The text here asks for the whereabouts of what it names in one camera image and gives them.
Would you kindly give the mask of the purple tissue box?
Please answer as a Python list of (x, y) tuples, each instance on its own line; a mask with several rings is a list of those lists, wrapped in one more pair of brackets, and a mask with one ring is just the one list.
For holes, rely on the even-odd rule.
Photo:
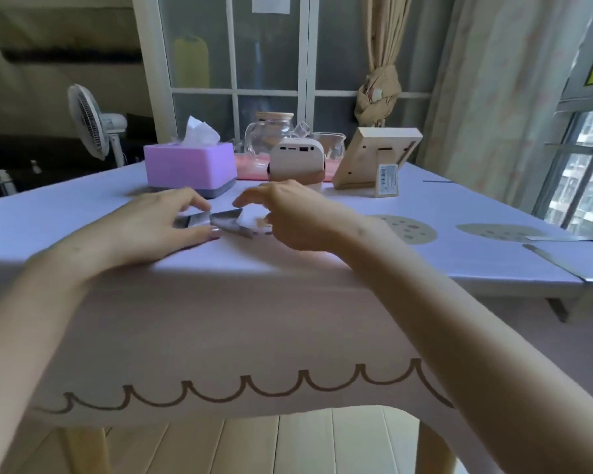
[(148, 185), (157, 190), (192, 188), (214, 199), (237, 181), (237, 164), (231, 143), (190, 148), (175, 143), (143, 147)]

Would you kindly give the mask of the white slatted chair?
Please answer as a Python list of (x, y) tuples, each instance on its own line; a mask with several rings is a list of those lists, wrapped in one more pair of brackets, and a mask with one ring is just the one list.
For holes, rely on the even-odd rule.
[(114, 474), (466, 474), (445, 441), (387, 406), (112, 428)]

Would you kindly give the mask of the white framed glass door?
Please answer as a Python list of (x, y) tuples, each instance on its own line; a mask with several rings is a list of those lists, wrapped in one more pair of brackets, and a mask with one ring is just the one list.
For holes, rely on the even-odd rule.
[[(243, 150), (255, 111), (351, 140), (369, 69), (362, 0), (291, 0), (289, 15), (255, 14), (252, 0), (131, 1), (158, 142), (181, 139), (194, 116)], [(193, 35), (208, 47), (209, 88), (174, 87), (174, 39)]]

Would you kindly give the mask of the silver foil packet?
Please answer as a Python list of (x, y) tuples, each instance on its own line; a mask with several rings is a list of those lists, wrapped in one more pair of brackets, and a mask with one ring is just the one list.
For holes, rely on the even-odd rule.
[(173, 223), (176, 229), (186, 229), (198, 225), (211, 225), (225, 232), (247, 239), (253, 239), (256, 232), (238, 222), (243, 208), (235, 208), (222, 212), (199, 212), (191, 215), (179, 215)]

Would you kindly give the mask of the pink tray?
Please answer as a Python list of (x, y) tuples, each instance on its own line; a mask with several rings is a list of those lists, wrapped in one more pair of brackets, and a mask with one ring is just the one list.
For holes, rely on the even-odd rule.
[[(268, 154), (261, 154), (254, 157), (251, 154), (236, 154), (237, 179), (242, 181), (269, 181), (268, 165), (270, 158)], [(325, 161), (325, 177), (323, 182), (332, 182), (339, 160), (327, 159)]]

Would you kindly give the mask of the white standing fan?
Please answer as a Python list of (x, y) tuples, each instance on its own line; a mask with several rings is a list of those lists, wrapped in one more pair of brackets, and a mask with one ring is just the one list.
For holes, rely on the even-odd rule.
[(121, 135), (127, 130), (126, 117), (102, 112), (93, 94), (82, 85), (71, 85), (67, 95), (70, 114), (88, 153), (99, 160), (112, 153), (117, 167), (127, 165), (120, 143)]

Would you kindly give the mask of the person's left hand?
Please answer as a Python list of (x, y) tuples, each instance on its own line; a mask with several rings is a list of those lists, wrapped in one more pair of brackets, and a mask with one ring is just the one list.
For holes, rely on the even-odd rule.
[(193, 207), (211, 208), (191, 188), (147, 193), (85, 227), (79, 246), (98, 272), (124, 265), (150, 263), (196, 246), (171, 246), (176, 217)]

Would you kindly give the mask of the sheer patterned curtain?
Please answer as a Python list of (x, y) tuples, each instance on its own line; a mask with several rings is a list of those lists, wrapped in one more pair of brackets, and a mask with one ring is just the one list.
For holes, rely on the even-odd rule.
[(593, 0), (455, 0), (417, 164), (520, 208)]

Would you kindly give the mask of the person's right forearm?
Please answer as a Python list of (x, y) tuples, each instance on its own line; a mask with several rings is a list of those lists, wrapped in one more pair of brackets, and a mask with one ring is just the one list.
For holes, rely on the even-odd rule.
[(505, 474), (593, 474), (593, 397), (373, 217), (332, 222), (364, 279)]

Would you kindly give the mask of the wooden photo frame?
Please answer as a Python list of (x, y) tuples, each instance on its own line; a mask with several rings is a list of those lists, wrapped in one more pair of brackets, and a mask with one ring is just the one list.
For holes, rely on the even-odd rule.
[(375, 188), (378, 164), (399, 169), (422, 141), (417, 128), (359, 127), (332, 178), (336, 190)]

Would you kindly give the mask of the glass teapot with wooden lid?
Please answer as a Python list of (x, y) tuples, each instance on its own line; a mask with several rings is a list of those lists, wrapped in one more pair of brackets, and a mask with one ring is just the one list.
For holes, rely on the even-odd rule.
[(269, 155), (281, 140), (292, 136), (293, 117), (292, 112), (255, 111), (245, 130), (243, 152), (254, 158)]

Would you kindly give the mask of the white tissue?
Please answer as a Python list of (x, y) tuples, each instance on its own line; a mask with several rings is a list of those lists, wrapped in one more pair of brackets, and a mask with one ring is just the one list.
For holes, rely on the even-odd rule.
[(207, 123), (190, 116), (180, 145), (185, 148), (209, 148), (220, 143), (220, 134)]

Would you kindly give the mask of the white paper sheet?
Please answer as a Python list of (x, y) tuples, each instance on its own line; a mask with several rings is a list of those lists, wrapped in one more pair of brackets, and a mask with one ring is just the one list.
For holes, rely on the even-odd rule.
[(255, 14), (289, 15), (291, 0), (252, 0), (252, 12)]

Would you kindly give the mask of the table leg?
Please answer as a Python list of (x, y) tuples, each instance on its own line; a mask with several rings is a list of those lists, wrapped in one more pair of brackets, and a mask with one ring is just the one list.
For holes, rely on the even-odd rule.
[(569, 322), (571, 317), (570, 309), (562, 299), (547, 297), (545, 301), (560, 322), (564, 324)]

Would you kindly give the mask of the person's right hand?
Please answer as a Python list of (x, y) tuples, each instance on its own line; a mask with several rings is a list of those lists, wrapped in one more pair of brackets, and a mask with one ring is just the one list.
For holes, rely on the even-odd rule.
[(287, 240), (298, 251), (327, 252), (342, 256), (371, 241), (374, 224), (364, 215), (296, 181), (268, 182), (244, 190), (233, 206), (260, 205), (287, 218)]

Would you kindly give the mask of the tied beige curtain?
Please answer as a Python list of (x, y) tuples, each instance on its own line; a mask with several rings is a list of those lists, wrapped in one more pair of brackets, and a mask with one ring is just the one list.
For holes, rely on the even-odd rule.
[(356, 94), (360, 127), (384, 127), (402, 92), (396, 70), (413, 0), (362, 0), (368, 74)]

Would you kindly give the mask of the yellow bottle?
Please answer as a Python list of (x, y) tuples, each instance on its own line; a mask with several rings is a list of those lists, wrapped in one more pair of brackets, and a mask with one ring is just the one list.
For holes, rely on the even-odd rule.
[(209, 51), (203, 39), (195, 35), (174, 39), (173, 77), (177, 88), (211, 86)]

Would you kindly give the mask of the lavender tablecloth with scallop print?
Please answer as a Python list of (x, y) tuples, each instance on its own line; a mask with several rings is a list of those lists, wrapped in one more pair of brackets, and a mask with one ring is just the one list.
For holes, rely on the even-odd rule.
[[(323, 193), (379, 218), (593, 397), (593, 241), (422, 169), (398, 198)], [(545, 298), (560, 298), (558, 320)], [(451, 437), (466, 425), (417, 350), (337, 257), (271, 234), (103, 274), (24, 415), (56, 427), (391, 406)]]

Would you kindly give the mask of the white wipe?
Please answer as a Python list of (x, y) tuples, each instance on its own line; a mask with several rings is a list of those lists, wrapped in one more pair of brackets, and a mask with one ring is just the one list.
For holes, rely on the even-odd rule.
[(270, 214), (270, 211), (263, 206), (247, 205), (242, 208), (242, 211), (237, 218), (237, 224), (249, 238), (269, 235), (266, 234), (266, 231), (261, 224), (261, 219), (267, 214)]

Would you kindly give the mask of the white label card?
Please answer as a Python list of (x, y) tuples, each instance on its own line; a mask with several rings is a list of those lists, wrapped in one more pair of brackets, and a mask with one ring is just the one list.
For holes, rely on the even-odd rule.
[(398, 196), (398, 164), (378, 164), (374, 188), (375, 198)]

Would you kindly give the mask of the glass pitcher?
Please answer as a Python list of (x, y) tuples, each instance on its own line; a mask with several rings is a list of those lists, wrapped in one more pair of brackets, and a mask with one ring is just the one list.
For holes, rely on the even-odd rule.
[(325, 154), (327, 160), (340, 160), (345, 153), (346, 135), (342, 133), (320, 133), (315, 132), (311, 137), (318, 141)]

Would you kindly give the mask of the small white projector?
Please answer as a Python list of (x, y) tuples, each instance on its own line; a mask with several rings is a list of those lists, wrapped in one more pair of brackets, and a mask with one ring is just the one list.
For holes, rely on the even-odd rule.
[(271, 182), (297, 181), (320, 189), (325, 178), (325, 153), (312, 138), (284, 138), (270, 151), (268, 177)]

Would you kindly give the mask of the person's left forearm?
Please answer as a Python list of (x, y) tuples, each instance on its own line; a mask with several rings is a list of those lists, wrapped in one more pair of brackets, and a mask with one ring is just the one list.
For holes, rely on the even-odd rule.
[(94, 226), (34, 255), (0, 298), (0, 465), (30, 399), (86, 296), (105, 269)]

